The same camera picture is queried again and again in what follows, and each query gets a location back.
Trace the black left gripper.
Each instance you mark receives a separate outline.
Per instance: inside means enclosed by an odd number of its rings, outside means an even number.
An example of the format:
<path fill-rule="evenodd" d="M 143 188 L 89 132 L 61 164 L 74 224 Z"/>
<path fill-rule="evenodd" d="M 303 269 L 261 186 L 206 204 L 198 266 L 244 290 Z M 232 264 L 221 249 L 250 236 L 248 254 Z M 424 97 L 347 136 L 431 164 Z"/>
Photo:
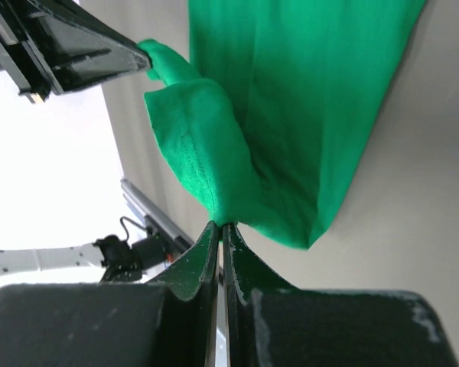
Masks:
<path fill-rule="evenodd" d="M 151 67 L 134 41 L 74 1 L 0 1 L 0 72 L 33 104 Z"/>

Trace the green t shirt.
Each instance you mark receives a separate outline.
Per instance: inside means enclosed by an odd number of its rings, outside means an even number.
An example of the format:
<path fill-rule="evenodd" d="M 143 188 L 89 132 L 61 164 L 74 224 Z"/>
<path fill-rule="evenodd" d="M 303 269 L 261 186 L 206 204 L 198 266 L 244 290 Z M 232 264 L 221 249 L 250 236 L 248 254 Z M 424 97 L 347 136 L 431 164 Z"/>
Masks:
<path fill-rule="evenodd" d="M 310 248 L 347 195 L 421 1 L 191 1 L 190 55 L 147 39 L 160 152 L 223 226 Z"/>

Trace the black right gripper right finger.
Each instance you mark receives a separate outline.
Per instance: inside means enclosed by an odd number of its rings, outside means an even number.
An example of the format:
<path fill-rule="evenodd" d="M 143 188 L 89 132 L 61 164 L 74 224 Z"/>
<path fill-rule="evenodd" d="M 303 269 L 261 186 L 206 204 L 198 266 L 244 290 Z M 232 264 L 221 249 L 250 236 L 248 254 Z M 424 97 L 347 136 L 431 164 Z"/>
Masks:
<path fill-rule="evenodd" d="M 223 227 L 231 366 L 456 366 L 422 296 L 394 290 L 302 290 Z"/>

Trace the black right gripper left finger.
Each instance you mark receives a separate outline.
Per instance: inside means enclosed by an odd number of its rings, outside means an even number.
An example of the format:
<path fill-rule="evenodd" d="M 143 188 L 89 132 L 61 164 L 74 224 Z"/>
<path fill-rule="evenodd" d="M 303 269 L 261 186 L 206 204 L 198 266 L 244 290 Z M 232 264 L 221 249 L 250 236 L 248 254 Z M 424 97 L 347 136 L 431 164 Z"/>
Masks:
<path fill-rule="evenodd" d="M 212 366 L 219 229 L 146 283 L 0 288 L 0 366 Z"/>

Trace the aluminium front frame rail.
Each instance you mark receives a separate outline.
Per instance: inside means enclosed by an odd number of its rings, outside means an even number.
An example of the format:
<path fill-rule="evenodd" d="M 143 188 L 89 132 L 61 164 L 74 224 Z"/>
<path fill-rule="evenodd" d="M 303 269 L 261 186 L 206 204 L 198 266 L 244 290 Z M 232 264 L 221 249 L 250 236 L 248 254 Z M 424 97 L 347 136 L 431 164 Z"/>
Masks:
<path fill-rule="evenodd" d="M 120 183 L 128 207 L 146 227 L 171 245 L 174 252 L 184 253 L 194 244 L 194 241 L 133 183 L 126 178 L 122 178 Z"/>

